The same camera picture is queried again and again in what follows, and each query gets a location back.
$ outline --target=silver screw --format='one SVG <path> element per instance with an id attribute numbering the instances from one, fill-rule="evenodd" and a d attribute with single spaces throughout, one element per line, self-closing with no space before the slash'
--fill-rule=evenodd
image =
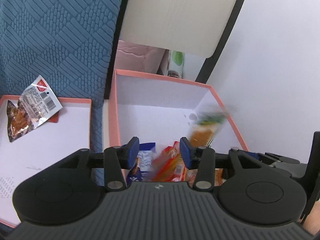
<path id="1" fill-rule="evenodd" d="M 110 181 L 108 184 L 107 184 L 108 188 L 111 188 L 111 189 L 120 189 L 122 188 L 123 186 L 123 183 L 120 182 L 120 181 Z"/>
<path id="2" fill-rule="evenodd" d="M 199 189 L 209 189 L 209 188 L 211 188 L 211 186 L 212 186 L 212 184 L 210 182 L 204 181 L 204 180 L 198 181 L 196 183 L 196 187 Z"/>

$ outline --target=pink box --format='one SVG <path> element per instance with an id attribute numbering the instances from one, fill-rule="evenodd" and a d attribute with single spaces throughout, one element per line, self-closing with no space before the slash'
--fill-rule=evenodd
<path id="1" fill-rule="evenodd" d="M 209 85 L 115 69 L 108 106 L 110 146 L 126 144 L 133 136 L 140 143 L 172 145 L 190 135 L 192 117 L 207 105 L 225 109 Z M 231 117 L 211 146 L 218 153 L 227 153 L 230 147 L 248 150 Z"/>

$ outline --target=barcode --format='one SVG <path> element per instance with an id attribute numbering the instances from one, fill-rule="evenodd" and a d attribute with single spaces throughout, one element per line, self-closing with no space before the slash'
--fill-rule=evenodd
<path id="1" fill-rule="evenodd" d="M 47 108 L 49 109 L 49 111 L 51 111 L 52 109 L 54 109 L 56 107 L 56 105 L 54 104 L 54 102 L 52 101 L 51 97 L 48 97 L 44 100 L 45 104 L 47 105 Z"/>
<path id="2" fill-rule="evenodd" d="M 40 96 L 42 99 L 45 99 L 47 97 L 47 92 L 42 92 Z"/>

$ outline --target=blue textured fabric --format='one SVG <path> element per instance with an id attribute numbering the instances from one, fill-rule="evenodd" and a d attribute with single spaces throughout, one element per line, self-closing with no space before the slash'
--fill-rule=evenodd
<path id="1" fill-rule="evenodd" d="M 0 96 L 41 74 L 58 97 L 91 98 L 91 149 L 102 152 L 102 105 L 121 0 L 0 0 Z"/>

